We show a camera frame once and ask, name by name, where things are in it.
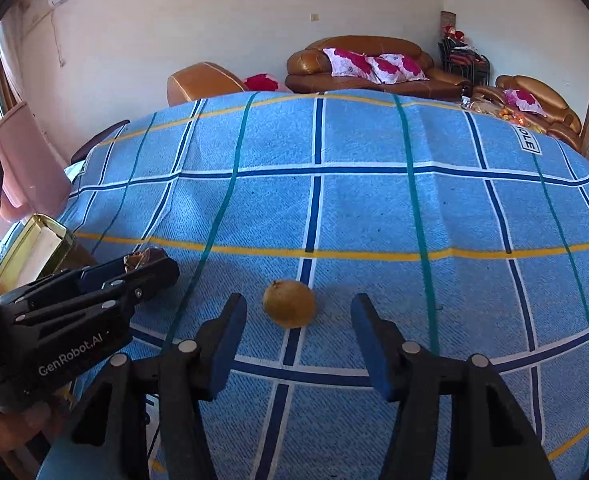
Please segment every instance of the yellow stripe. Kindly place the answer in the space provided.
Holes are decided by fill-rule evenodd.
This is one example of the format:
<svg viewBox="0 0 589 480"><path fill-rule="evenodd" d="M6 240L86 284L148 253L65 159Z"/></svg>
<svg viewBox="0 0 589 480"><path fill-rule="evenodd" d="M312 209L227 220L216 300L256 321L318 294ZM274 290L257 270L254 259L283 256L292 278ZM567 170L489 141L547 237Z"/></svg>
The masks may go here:
<svg viewBox="0 0 589 480"><path fill-rule="evenodd" d="M583 428L583 430L581 430L579 433L577 433L575 436L573 436L565 444L563 444L562 446L559 446L554 451L552 451L548 455L548 460L554 460L555 458L560 457L568 449L570 449L572 446L574 446L574 444L577 444L582 438L586 437L588 434L589 434L589 426L586 426L585 428Z"/></svg>
<svg viewBox="0 0 589 480"><path fill-rule="evenodd" d="M77 232L80 238L98 240L100 235L92 233ZM115 244L137 245L145 242L151 242L157 245L173 247L177 249L186 249L189 251L203 251L204 245L196 242L185 242L182 240L166 240L152 236L146 240L138 238L118 238L106 236L103 240ZM572 252L589 250L589 242L570 246ZM374 251L331 251L316 249L314 252L306 252L303 249L285 249L285 248L262 248L262 247L236 247L236 246L214 246L212 251L222 254L244 254L247 256L276 256L281 258L324 258L335 260L370 260L379 262L419 262L418 253L384 253ZM455 247L432 251L428 254L430 260L441 260L451 256L459 258L471 258L474 260L504 260L506 258L538 258L542 256L555 256L565 254L564 247L551 247L542 249L522 249L506 253L505 251L471 251L458 249Z"/></svg>
<svg viewBox="0 0 589 480"><path fill-rule="evenodd" d="M378 99L372 99L369 97L361 97L357 95L336 95L336 94L329 94L329 95L317 95L317 94L295 94L292 96L281 96L275 97L273 99L266 99L265 101L255 101L252 103L252 108L257 106L263 105L271 105L274 103L280 103L284 101L293 101L298 99L339 99L341 101L356 101L360 103L367 103L371 105L379 105L379 106L386 106L386 107L393 107L394 103L388 101L379 101ZM402 105L404 108L409 106L416 106L416 105L425 105L431 106L434 108L448 108L450 110L461 110L461 107L458 105L449 105L446 103L438 103L438 102L423 102L423 101L411 101L409 103L405 103ZM206 119L208 117L216 117L225 114L231 114L234 112L242 112L245 109L243 106L235 106L232 108L223 108L223 110L215 110L212 112L204 112L199 115L199 117L193 118L185 118L179 119L177 121L170 121L169 123L158 124L158 126L153 126L150 128L150 132L154 132L156 130L164 130L165 128L170 128L172 126L178 126L179 124L188 124L191 121L196 119ZM145 130L139 130L136 132L132 132L131 134L126 134L124 136L120 136L117 139L109 139L104 140L103 142L99 142L97 146L107 146L108 144L113 144L113 142L120 142L121 140L132 139L132 137L137 137L145 133Z"/></svg>

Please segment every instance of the curtain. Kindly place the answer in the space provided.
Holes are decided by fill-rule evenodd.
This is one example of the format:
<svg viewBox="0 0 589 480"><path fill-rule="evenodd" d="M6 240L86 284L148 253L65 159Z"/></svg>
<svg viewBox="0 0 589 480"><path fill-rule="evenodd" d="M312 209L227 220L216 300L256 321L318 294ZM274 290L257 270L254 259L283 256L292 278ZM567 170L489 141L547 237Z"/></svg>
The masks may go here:
<svg viewBox="0 0 589 480"><path fill-rule="evenodd" d="M15 2L0 21L0 58L10 90L18 102L23 101L25 97L18 61L20 48L21 10Z"/></svg>

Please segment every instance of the brown fruit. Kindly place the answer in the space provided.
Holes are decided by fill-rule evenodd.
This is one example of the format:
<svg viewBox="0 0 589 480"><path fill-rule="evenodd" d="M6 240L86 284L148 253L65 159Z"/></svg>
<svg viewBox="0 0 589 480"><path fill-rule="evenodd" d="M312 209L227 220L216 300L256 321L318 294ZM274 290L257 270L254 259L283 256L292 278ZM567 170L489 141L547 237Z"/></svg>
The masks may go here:
<svg viewBox="0 0 589 480"><path fill-rule="evenodd" d="M305 326L317 311L312 291L296 280L274 280L263 293L263 308L283 328Z"/></svg>

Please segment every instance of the finger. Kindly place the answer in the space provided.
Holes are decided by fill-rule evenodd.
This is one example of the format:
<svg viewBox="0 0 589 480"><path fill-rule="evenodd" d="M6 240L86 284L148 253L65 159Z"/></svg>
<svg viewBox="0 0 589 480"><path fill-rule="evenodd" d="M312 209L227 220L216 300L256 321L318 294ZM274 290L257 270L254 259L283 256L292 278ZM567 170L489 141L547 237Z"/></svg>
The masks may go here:
<svg viewBox="0 0 589 480"><path fill-rule="evenodd" d="M44 428L51 413L46 402L38 402L23 413L0 412L0 452L24 446Z"/></svg>

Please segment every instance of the pink chair backrest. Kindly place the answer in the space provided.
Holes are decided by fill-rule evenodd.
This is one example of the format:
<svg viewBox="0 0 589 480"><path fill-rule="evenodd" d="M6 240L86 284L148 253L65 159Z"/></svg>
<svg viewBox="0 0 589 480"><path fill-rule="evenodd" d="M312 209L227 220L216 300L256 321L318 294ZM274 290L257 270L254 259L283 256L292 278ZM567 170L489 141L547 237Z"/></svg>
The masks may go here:
<svg viewBox="0 0 589 480"><path fill-rule="evenodd" d="M15 222L32 213L59 216L71 182L50 151L26 102L0 121L3 166L1 216Z"/></svg>

